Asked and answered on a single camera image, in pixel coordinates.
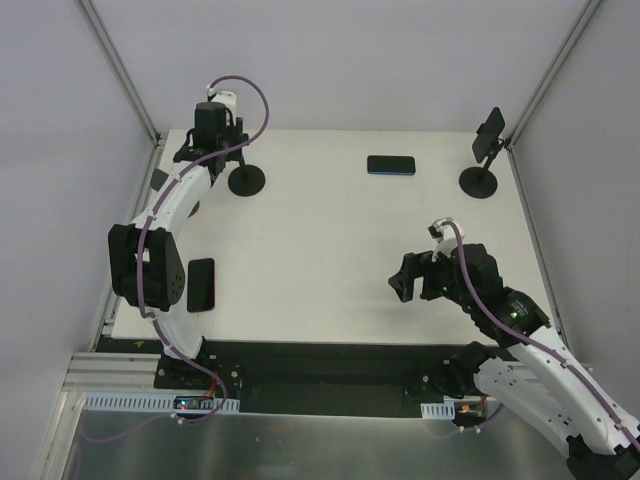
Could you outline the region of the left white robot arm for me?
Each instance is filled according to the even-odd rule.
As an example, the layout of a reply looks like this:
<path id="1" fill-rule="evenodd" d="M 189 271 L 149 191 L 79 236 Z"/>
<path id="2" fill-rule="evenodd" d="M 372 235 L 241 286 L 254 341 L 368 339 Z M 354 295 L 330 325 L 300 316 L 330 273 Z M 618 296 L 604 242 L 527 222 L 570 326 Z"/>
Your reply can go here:
<path id="1" fill-rule="evenodd" d="M 203 195 L 212 188 L 228 161 L 240 151 L 197 161 L 248 139 L 236 116 L 236 95 L 223 91 L 196 105 L 194 126 L 174 154 L 149 206 L 126 225 L 108 233 L 114 293 L 148 320 L 164 344 L 167 356 L 181 359 L 176 375 L 188 388 L 204 387 L 210 363 L 198 356 L 202 334 L 196 316 L 187 309 L 188 277 L 177 238 Z"/>

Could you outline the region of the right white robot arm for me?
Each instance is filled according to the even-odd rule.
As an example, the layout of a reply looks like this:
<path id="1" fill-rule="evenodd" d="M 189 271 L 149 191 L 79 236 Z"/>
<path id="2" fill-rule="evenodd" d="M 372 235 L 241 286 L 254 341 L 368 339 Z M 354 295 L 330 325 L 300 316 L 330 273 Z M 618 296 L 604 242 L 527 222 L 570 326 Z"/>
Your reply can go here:
<path id="1" fill-rule="evenodd" d="M 639 421 L 619 406 L 567 349 L 544 311 L 507 287 L 481 244 L 450 253 L 408 253 L 388 280 L 399 300 L 445 298 L 460 306 L 482 334 L 531 372 L 529 384 L 479 342 L 460 348 L 429 373 L 432 387 L 452 398 L 479 391 L 538 430 L 565 457 L 576 479 L 630 479 L 639 471 Z"/>

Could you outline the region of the black round base phone stand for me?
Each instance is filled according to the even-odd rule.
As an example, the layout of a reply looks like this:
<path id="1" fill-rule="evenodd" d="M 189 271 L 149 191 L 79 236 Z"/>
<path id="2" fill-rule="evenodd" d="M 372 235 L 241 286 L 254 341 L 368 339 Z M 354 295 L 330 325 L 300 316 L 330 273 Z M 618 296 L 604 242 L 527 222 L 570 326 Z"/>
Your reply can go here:
<path id="1" fill-rule="evenodd" d="M 482 164 L 476 162 L 477 166 L 466 168 L 461 172 L 458 184 L 465 194 L 476 199 L 487 199 L 497 191 L 498 181 L 494 173 L 490 171 L 490 167 L 502 147 L 503 140 L 501 139 L 501 148 L 496 154 Z"/>

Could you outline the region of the black clamp phone stand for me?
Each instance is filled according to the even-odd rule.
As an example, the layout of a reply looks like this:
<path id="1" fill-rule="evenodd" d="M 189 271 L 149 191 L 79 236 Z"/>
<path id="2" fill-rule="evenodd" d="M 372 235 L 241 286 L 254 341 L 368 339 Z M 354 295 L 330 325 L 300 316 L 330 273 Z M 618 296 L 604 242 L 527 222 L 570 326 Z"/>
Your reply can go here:
<path id="1" fill-rule="evenodd" d="M 249 164 L 243 154 L 239 156 L 238 166 L 229 174 L 229 190 L 239 197 L 251 197 L 258 194 L 266 185 L 266 176 L 258 166 Z"/>

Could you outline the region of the blue edged black phone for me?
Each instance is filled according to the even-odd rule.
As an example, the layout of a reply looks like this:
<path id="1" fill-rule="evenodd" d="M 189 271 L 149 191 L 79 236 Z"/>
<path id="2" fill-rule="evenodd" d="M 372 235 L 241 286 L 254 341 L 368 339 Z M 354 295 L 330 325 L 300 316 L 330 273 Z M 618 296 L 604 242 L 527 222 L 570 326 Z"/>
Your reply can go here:
<path id="1" fill-rule="evenodd" d="M 413 156 L 369 155 L 366 169 L 371 175 L 413 176 L 416 174 L 416 161 Z"/>

